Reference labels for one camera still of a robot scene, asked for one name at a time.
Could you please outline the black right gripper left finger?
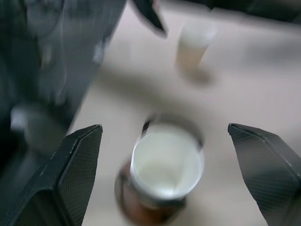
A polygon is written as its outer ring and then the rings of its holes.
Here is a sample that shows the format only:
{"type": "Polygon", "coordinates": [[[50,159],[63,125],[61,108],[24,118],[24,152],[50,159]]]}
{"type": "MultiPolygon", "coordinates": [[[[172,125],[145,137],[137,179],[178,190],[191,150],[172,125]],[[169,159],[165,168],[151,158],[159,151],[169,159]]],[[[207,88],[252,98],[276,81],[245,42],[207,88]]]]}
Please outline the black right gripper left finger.
{"type": "Polygon", "coordinates": [[[0,226],[81,226],[102,133],[101,125],[79,129],[46,156],[17,140],[0,158],[0,226]]]}

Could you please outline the white cup with brown base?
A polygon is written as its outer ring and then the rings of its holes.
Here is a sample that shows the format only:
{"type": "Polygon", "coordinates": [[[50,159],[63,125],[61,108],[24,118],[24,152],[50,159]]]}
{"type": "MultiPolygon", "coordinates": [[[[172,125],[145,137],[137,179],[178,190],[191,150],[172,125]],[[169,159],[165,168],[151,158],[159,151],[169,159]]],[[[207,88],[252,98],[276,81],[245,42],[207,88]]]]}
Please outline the white cup with brown base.
{"type": "MultiPolygon", "coordinates": [[[[196,124],[174,114],[160,113],[148,117],[143,124],[141,134],[150,125],[161,123],[171,123],[192,131],[199,137],[203,145],[203,137],[196,124]]],[[[130,176],[130,163],[131,157],[120,168],[114,184],[116,203],[123,215],[137,226],[163,226],[174,220],[186,207],[189,194],[181,201],[169,203],[157,203],[147,198],[133,186],[130,176]]]]}

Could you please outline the translucent plastic cup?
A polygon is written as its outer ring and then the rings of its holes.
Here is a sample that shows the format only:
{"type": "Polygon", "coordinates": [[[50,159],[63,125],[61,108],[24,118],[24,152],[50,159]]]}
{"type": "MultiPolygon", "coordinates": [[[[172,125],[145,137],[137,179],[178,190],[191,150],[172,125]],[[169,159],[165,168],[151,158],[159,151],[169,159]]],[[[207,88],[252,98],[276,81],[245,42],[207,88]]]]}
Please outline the translucent plastic cup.
{"type": "Polygon", "coordinates": [[[212,20],[187,21],[178,39],[177,65],[186,72],[195,71],[216,34],[217,27],[212,20]]]}

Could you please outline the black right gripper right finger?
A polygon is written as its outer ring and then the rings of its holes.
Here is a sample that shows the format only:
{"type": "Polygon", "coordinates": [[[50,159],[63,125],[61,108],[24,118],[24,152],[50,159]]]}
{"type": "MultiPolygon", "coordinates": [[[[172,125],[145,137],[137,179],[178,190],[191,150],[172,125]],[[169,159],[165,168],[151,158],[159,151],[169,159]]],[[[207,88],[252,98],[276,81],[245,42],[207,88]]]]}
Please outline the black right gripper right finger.
{"type": "Polygon", "coordinates": [[[301,157],[278,135],[231,123],[241,174],[268,226],[301,226],[301,157]]]}

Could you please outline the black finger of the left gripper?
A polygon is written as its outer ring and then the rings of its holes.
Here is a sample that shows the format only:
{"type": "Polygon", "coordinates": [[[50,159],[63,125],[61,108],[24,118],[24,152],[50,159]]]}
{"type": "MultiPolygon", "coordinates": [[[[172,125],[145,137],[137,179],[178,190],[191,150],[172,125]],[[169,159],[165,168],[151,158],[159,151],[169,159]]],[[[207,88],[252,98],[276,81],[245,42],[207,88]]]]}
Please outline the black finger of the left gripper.
{"type": "Polygon", "coordinates": [[[132,0],[138,14],[142,20],[159,35],[167,35],[164,25],[162,24],[156,10],[154,9],[153,0],[132,0]]]}

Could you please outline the white paper cup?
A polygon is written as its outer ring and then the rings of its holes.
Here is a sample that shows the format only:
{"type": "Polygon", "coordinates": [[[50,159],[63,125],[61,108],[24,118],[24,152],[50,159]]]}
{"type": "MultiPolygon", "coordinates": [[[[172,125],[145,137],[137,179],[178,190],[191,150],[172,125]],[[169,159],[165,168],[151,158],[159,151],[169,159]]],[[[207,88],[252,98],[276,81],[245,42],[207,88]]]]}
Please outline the white paper cup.
{"type": "Polygon", "coordinates": [[[135,143],[130,176],[140,194],[160,203],[178,202],[200,181],[205,167],[202,142],[171,123],[150,125],[135,143]]]}

